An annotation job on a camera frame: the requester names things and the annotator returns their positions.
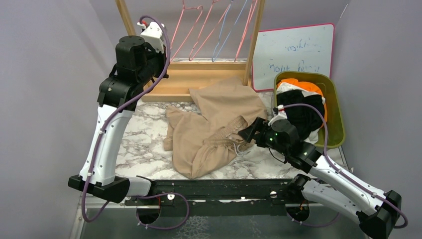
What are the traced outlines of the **beige shorts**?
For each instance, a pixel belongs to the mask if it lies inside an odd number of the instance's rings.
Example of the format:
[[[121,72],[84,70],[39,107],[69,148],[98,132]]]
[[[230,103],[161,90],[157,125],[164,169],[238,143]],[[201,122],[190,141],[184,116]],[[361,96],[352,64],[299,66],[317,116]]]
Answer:
[[[256,118],[265,119],[267,109],[258,94],[237,77],[189,92],[200,113],[167,107],[163,147],[172,152],[174,169],[195,179],[226,166],[251,147],[238,132]]]

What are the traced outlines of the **olive green plastic bin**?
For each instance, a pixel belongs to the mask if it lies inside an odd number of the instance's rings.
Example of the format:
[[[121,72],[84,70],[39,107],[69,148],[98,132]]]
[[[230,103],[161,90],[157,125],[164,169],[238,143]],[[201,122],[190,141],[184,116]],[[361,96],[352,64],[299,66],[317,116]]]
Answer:
[[[327,107],[327,148],[340,147],[345,141],[345,129],[334,82],[329,77],[319,73],[284,71],[277,74],[274,79],[274,86],[287,78],[295,78],[300,82],[310,82],[320,88],[326,99]]]

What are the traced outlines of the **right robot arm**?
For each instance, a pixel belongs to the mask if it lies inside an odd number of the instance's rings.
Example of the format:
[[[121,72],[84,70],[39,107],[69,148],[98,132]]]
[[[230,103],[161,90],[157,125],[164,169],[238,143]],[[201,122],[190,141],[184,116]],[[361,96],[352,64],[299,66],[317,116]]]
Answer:
[[[338,166],[313,144],[301,140],[287,119],[268,122],[257,118],[238,134],[246,142],[253,140],[258,147],[281,153],[287,163],[304,172],[289,184],[287,196],[292,202],[320,203],[359,224],[372,239],[389,237],[400,216],[400,194],[378,189]]]

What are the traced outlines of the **pink framed whiteboard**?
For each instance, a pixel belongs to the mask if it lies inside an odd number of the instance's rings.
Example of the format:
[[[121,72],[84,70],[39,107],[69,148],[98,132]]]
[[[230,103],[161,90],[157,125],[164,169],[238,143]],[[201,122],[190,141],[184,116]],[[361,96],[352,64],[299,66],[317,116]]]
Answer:
[[[331,76],[335,26],[314,24],[258,32],[251,66],[251,85],[257,91],[273,88],[284,71]]]

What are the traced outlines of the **pink hanger of black shorts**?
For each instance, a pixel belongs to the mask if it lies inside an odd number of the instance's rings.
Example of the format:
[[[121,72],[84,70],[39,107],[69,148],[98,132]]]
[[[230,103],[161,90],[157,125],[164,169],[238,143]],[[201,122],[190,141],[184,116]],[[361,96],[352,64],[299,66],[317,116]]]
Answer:
[[[205,28],[206,28],[207,24],[209,23],[209,21],[211,19],[211,14],[214,12],[214,9],[215,9],[214,6],[216,4],[218,4],[219,2],[223,2],[223,1],[222,0],[212,0],[211,1],[210,7],[209,7],[209,9],[206,13],[206,16],[205,16],[205,18],[202,22],[201,28],[200,28],[199,33],[197,35],[196,41],[193,44],[191,51],[189,53],[188,61],[191,62],[195,59],[197,54],[203,48],[203,46],[208,41],[208,39],[212,36],[214,31],[216,30],[216,27],[222,22],[223,18],[226,16],[226,14],[228,13],[228,11],[230,10],[230,8],[232,6],[232,1],[226,0],[227,6],[225,7],[224,11],[221,12],[219,19],[217,20],[216,24],[214,25],[214,27],[209,32],[206,32]]]

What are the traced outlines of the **blue wire hanger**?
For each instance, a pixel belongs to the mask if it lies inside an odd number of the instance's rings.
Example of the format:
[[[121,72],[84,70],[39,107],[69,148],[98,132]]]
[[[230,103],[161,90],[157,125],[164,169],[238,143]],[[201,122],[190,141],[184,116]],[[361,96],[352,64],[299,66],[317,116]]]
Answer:
[[[223,18],[222,22],[217,26],[217,39],[211,55],[212,62],[216,62],[223,58],[232,58],[234,61],[250,5],[251,0],[232,0],[230,10]]]

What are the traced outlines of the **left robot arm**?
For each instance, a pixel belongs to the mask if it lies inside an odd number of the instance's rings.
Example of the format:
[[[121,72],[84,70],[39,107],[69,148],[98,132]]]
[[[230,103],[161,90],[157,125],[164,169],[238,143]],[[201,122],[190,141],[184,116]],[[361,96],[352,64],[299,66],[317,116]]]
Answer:
[[[81,171],[71,176],[68,186],[103,200],[119,203],[137,196],[144,204],[156,200],[151,181],[142,177],[119,177],[116,159],[126,126],[138,100],[167,78],[170,64],[166,36],[124,36],[115,47],[116,63],[100,84],[96,132]]]

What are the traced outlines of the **black shorts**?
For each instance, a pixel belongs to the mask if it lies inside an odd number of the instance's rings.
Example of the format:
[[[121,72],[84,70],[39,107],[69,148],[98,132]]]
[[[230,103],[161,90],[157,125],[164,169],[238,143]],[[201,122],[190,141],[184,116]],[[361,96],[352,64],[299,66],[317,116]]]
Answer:
[[[277,94],[278,105],[307,104],[319,111],[319,114],[325,116],[325,108],[322,95],[313,94],[304,96],[305,91],[290,90]],[[300,139],[305,140],[309,135],[318,131],[323,126],[323,121],[313,109],[304,106],[290,107],[286,109],[289,122],[294,125],[298,131]]]

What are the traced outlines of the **pink wire hanger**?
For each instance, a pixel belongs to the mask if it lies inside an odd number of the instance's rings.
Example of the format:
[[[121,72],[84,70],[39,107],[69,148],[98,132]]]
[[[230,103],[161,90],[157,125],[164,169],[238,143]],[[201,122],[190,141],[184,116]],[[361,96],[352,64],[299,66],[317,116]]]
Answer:
[[[251,5],[250,5],[249,12],[248,12],[247,20],[246,20],[246,23],[245,23],[245,26],[244,26],[244,30],[243,30],[243,33],[242,33],[242,37],[240,39],[238,49],[237,49],[237,52],[236,52],[236,55],[235,55],[235,58],[234,58],[235,62],[237,61],[238,56],[240,54],[240,51],[242,49],[242,46],[243,46],[247,31],[248,31],[248,28],[249,28],[249,25],[251,23],[252,17],[254,15],[254,12],[255,12],[255,9],[256,9],[256,6],[257,6],[257,2],[258,2],[258,0],[252,0],[251,1]]]

